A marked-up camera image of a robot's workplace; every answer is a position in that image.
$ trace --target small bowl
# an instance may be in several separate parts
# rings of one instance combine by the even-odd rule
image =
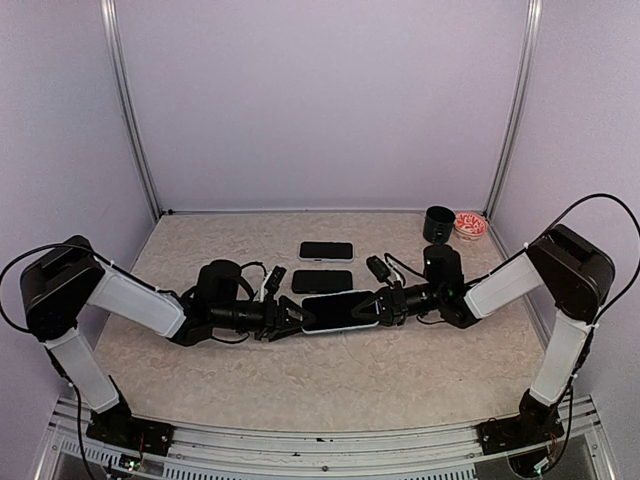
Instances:
[[[478,240],[489,229],[487,221],[472,212],[460,212],[456,214],[454,230],[462,240]]]

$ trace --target phone screen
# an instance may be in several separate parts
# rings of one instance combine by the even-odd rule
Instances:
[[[378,322],[355,319],[351,315],[351,310],[371,295],[373,292],[370,291],[356,291],[305,298],[302,300],[302,308],[315,315],[316,321],[304,327],[304,332],[318,333],[375,327]]]
[[[300,258],[304,260],[353,260],[353,245],[340,242],[302,242]]]

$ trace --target black smartphone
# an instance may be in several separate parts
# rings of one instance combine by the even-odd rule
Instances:
[[[353,290],[348,270],[296,270],[291,281],[293,293],[336,293]]]
[[[371,295],[373,292],[356,290],[305,298],[302,300],[302,308],[315,315],[316,320],[303,327],[302,331],[306,334],[329,333],[377,326],[378,322],[359,320],[351,315],[351,310]]]
[[[345,242],[302,242],[298,255],[305,262],[352,262],[353,245]]]

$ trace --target lavender wall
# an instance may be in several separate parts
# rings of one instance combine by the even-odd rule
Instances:
[[[122,0],[165,208],[481,209],[525,0]]]
[[[640,215],[640,3],[546,0],[531,88],[495,226],[511,251],[578,197],[619,195]],[[567,224],[612,255],[614,290],[638,240],[604,200]],[[552,325],[544,293],[535,303]],[[592,393],[625,479],[640,478],[640,286],[602,320],[580,387]]]
[[[0,7],[0,265],[80,233],[130,265],[152,228],[121,120],[99,2]],[[3,286],[23,322],[17,275]],[[95,339],[104,316],[87,312]],[[24,478],[60,393],[35,338],[0,322],[0,479]]]

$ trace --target floor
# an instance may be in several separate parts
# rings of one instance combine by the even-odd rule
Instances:
[[[353,271],[356,289],[377,289],[364,260],[388,251],[422,270],[422,222],[413,213],[164,216],[134,273],[182,292],[213,259],[261,260],[288,269],[280,294],[300,300],[290,291],[292,272],[327,268],[300,262],[300,242],[350,241],[356,259],[343,268]],[[488,237],[454,237],[450,244],[462,255],[468,279],[500,263]],[[254,270],[247,278],[257,287],[261,272]],[[432,313],[426,320],[437,318]],[[136,414],[309,432],[423,427],[514,413],[543,354],[521,301],[467,330],[410,319],[400,328],[191,348],[112,315],[96,351]]]

